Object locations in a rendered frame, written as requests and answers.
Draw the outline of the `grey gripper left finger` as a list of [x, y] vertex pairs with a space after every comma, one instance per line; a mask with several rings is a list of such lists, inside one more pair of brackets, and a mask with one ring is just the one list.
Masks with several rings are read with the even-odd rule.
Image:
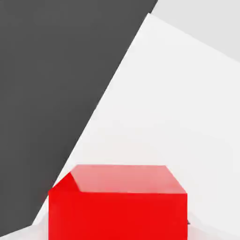
[[2, 236], [0, 240], [48, 240], [48, 224], [31, 225]]

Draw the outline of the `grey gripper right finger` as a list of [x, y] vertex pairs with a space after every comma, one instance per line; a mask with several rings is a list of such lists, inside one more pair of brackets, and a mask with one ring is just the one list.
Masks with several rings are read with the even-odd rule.
[[238, 240], [238, 236], [204, 224], [194, 214], [188, 215], [187, 240]]

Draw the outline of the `small red cube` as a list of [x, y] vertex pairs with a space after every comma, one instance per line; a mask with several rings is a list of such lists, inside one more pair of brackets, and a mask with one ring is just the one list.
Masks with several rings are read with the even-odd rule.
[[48, 240], [188, 240], [188, 195], [164, 165], [77, 165], [48, 195]]

